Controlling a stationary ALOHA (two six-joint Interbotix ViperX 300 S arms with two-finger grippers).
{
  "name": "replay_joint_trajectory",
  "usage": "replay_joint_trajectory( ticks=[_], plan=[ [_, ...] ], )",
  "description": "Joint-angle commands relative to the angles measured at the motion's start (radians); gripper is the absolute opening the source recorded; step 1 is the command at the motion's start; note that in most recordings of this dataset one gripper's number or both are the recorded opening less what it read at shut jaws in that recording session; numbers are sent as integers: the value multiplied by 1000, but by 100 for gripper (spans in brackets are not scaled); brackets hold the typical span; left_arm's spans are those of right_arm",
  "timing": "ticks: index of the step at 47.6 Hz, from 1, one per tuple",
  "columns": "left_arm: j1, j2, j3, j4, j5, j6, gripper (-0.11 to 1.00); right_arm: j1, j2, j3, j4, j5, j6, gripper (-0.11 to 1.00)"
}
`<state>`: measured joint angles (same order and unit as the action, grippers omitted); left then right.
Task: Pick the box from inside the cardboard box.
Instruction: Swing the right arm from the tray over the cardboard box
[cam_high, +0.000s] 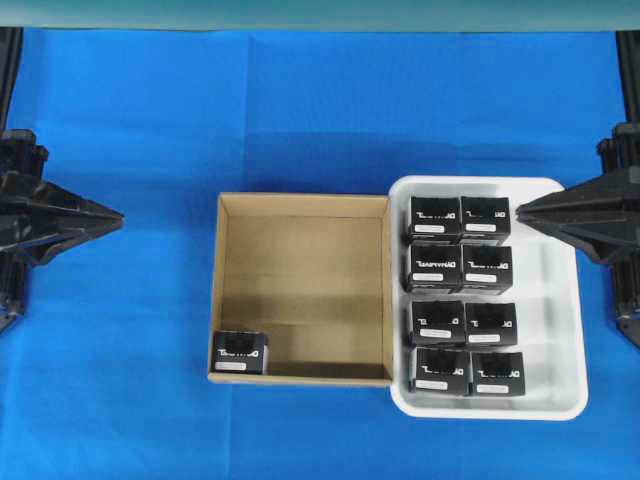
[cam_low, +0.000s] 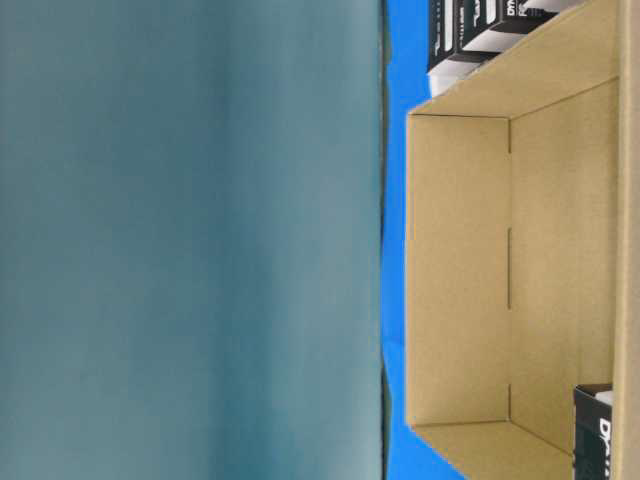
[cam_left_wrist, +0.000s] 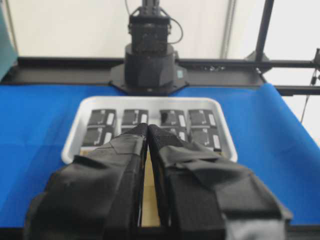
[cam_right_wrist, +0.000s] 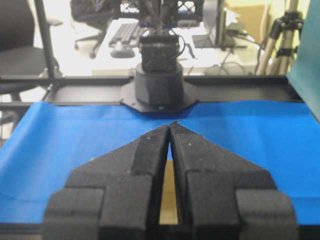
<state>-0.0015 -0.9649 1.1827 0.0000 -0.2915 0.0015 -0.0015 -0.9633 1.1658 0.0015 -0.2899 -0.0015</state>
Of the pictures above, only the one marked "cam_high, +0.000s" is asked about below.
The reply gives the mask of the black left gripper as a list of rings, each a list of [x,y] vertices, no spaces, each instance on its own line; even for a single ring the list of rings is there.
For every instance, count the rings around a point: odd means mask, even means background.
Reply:
[[[1,131],[1,252],[28,265],[47,265],[123,226],[122,213],[41,182],[48,157],[31,130]],[[44,218],[44,210],[95,218]]]

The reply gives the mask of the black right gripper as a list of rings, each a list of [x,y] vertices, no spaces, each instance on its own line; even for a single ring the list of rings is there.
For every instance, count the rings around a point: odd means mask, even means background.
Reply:
[[[516,209],[517,219],[538,232],[611,265],[639,249],[639,123],[620,123],[597,145],[603,174]],[[596,212],[597,221],[536,218],[548,213]]]

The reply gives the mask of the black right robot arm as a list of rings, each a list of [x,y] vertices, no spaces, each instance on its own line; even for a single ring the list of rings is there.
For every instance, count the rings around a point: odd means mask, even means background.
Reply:
[[[603,174],[516,209],[517,220],[611,271],[618,330],[639,344],[639,125],[597,145]]]

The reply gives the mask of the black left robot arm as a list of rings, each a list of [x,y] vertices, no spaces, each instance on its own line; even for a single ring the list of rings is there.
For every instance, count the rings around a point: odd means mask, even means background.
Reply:
[[[1,132],[1,330],[24,314],[29,273],[120,229],[124,216],[43,179],[48,150],[25,129]]]

